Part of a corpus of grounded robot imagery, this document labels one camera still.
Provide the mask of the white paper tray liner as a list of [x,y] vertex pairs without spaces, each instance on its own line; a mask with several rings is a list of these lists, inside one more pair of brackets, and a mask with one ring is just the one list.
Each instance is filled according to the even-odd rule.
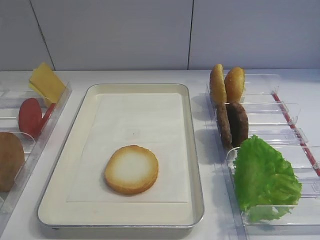
[[[90,133],[72,183],[70,202],[185,203],[189,174],[182,97],[177,93],[98,96]],[[104,170],[119,148],[138,145],[159,163],[158,178],[147,191],[128,196],[111,190]]]

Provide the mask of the front orange cheese slice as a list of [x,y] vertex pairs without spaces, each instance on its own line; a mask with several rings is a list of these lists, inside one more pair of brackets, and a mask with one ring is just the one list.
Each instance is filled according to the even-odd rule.
[[31,82],[44,96],[49,98],[52,103],[56,104],[64,92],[65,84],[51,70],[45,62],[41,63],[32,71],[29,78]]

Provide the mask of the rear yellow cheese slice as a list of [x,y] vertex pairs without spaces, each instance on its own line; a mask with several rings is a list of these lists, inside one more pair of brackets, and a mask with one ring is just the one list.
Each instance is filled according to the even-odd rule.
[[52,101],[44,96],[30,81],[28,82],[28,87],[35,91],[38,95],[43,97],[44,104],[49,108],[52,104]]

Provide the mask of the bun slice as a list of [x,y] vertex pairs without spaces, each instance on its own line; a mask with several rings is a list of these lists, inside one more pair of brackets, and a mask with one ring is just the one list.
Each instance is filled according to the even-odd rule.
[[150,189],[158,178],[159,162],[147,148],[127,145],[116,150],[105,170],[106,184],[123,195],[136,195]]
[[0,133],[0,191],[9,192],[25,162],[20,139],[13,133]]

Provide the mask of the left brown meat patty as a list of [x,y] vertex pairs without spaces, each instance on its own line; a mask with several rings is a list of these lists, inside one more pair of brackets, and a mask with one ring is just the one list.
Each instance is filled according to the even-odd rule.
[[224,149],[232,149],[232,135],[230,130],[230,123],[228,120],[227,108],[224,103],[216,105],[216,117],[220,129],[221,141]]

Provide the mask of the cream rectangular metal tray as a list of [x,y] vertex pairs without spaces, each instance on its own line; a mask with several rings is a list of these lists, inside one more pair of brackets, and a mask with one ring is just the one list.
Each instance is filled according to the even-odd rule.
[[[102,94],[179,94],[182,98],[187,169],[187,202],[71,202],[68,196],[78,172],[82,152],[91,131]],[[105,83],[89,87],[56,160],[37,215],[53,228],[183,228],[196,225],[203,217],[204,201],[197,160],[189,90],[174,83]]]

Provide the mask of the right dark meat patty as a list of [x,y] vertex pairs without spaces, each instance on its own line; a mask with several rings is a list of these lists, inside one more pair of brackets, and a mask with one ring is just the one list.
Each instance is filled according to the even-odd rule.
[[246,110],[239,102],[231,102],[226,106],[231,133],[231,145],[239,147],[248,138],[249,124]]

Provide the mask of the right top bun half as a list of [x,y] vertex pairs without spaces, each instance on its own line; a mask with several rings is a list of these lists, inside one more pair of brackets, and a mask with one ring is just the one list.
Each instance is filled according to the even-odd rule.
[[224,79],[227,102],[239,102],[245,87],[245,70],[241,67],[232,68]]

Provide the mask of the clear acrylic right rack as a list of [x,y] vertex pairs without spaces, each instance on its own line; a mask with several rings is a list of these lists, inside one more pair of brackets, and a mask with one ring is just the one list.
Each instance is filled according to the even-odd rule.
[[247,74],[240,103],[248,118],[248,136],[263,139],[291,163],[302,185],[301,197],[293,205],[257,205],[240,210],[234,183],[238,150],[224,149],[216,105],[206,95],[236,240],[317,240],[320,237],[320,148],[310,144],[297,125],[300,106],[279,98],[279,81],[276,74]]

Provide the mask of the right red tomato slice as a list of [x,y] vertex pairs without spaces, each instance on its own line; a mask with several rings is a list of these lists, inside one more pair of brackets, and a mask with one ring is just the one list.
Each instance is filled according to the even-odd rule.
[[40,135],[42,132],[42,129],[44,128],[45,124],[48,122],[56,104],[52,103],[49,108],[46,110],[44,116],[42,117],[42,120],[40,121],[38,127],[37,127],[37,133]]

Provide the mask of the clear acrylic rack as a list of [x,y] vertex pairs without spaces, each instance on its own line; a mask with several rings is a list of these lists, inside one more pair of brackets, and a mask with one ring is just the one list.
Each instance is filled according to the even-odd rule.
[[247,74],[240,103],[248,118],[248,136],[263,139],[291,163],[302,185],[301,197],[293,205],[257,205],[240,210],[234,183],[238,150],[224,149],[216,105],[206,95],[236,240],[317,240],[320,237],[320,148],[310,144],[297,125],[300,106],[279,98],[279,81],[276,74]]
[[72,88],[70,83],[66,83],[66,88],[61,94],[57,104],[53,107],[53,111],[41,130],[41,134],[37,138],[23,133],[19,130],[18,115],[22,103],[29,99],[35,98],[41,107],[42,114],[47,111],[45,100],[42,96],[37,95],[31,90],[13,90],[0,89],[0,131],[15,134],[24,150],[25,162],[15,177],[13,187],[9,192],[0,194],[0,227],[5,228],[7,225],[19,198],[31,176],[33,170],[51,136],[53,129],[71,95]]

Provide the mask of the red tomato slice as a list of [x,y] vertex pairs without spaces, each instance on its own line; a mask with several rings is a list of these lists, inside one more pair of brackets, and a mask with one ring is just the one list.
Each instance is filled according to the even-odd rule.
[[42,117],[42,120],[40,121],[38,127],[37,127],[37,133],[40,135],[42,132],[42,129],[44,128],[45,124],[48,122],[56,104],[52,103],[49,108],[46,110],[44,116]]
[[18,114],[19,130],[25,134],[37,138],[39,125],[42,120],[42,111],[36,98],[26,99],[20,106]]

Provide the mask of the green lettuce leaf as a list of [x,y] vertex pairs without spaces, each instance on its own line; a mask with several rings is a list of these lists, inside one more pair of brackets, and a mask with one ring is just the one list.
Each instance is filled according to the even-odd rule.
[[291,163],[258,136],[240,145],[233,165],[238,206],[251,222],[278,220],[298,203],[302,184]]

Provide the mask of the left top bun half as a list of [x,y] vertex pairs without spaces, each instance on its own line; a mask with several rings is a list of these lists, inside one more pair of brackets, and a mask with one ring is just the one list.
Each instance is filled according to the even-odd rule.
[[216,64],[210,72],[209,91],[211,98],[216,104],[224,104],[227,102],[224,67],[220,63]]

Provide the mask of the left red tomato slice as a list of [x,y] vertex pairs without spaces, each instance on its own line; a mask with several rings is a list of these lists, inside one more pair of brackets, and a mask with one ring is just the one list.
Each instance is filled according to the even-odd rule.
[[19,130],[25,134],[37,138],[39,125],[42,120],[42,111],[36,98],[26,99],[20,106],[18,114]]

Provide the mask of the bun half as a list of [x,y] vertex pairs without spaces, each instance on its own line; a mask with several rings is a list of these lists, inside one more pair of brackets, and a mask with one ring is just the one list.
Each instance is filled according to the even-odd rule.
[[224,67],[220,63],[216,64],[210,72],[209,91],[211,98],[216,104],[224,104],[227,102]]
[[241,67],[232,68],[224,79],[227,102],[239,102],[245,87],[245,70]]

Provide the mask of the clear acrylic left rack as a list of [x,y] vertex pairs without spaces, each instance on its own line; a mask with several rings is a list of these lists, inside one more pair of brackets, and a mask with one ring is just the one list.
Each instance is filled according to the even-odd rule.
[[18,115],[22,103],[29,99],[35,98],[41,107],[42,114],[47,111],[45,100],[42,96],[37,95],[31,90],[13,90],[0,89],[0,131],[15,134],[24,150],[25,162],[15,177],[13,187],[9,192],[0,194],[0,227],[5,228],[7,225],[19,198],[31,176],[33,170],[51,136],[53,129],[71,95],[72,88],[70,83],[66,83],[66,88],[61,94],[57,104],[53,107],[53,111],[41,130],[41,134],[37,138],[23,133],[19,130]]

